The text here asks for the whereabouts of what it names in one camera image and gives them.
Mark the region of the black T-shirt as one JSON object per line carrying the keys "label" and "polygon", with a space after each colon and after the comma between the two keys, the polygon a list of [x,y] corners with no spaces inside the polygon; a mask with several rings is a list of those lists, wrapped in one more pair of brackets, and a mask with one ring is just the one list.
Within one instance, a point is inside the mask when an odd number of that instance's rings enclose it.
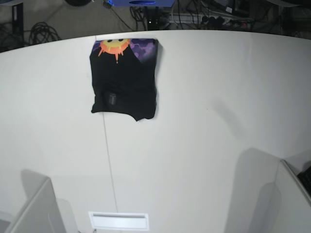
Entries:
{"label": "black T-shirt", "polygon": [[126,114],[135,121],[156,114],[158,40],[121,38],[94,43],[90,54],[92,113]]}

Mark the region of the blue box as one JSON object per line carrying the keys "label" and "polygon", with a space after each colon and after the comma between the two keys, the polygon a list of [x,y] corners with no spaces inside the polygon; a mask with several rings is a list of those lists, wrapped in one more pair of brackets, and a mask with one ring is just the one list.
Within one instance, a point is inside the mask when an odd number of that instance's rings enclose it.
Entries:
{"label": "blue box", "polygon": [[175,0],[108,0],[113,6],[147,6],[147,7],[171,7]]}

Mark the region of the white left partition panel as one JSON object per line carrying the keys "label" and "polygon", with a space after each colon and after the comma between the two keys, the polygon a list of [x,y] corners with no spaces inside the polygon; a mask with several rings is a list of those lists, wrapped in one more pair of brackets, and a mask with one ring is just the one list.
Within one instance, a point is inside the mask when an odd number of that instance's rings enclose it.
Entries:
{"label": "white left partition panel", "polygon": [[56,197],[50,177],[21,171],[26,201],[16,215],[0,212],[2,233],[78,233],[70,203]]}

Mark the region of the white partition panel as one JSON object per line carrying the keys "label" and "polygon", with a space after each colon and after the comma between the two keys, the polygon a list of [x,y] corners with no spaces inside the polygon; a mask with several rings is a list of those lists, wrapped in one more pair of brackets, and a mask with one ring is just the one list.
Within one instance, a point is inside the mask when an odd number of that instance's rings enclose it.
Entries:
{"label": "white partition panel", "polygon": [[256,206],[257,233],[309,233],[311,198],[286,161],[277,167],[274,182],[265,185]]}
{"label": "white partition panel", "polygon": [[0,212],[2,233],[78,233],[70,203],[56,197],[50,177],[21,171],[26,201],[16,215]]}

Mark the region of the white right partition panel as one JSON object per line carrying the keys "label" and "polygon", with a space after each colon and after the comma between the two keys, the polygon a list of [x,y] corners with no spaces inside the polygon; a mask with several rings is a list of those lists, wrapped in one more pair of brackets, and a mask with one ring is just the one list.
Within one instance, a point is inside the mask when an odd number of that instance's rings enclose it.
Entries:
{"label": "white right partition panel", "polygon": [[277,167],[274,182],[265,185],[256,206],[257,233],[309,233],[311,198],[286,161]]}

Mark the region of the black keyboard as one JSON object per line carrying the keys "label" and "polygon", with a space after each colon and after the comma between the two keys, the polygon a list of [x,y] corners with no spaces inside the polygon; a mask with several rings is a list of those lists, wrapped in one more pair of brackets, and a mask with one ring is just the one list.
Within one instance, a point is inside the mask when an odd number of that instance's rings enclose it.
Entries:
{"label": "black keyboard", "polygon": [[311,167],[299,173],[297,177],[308,192],[308,194],[311,195]]}

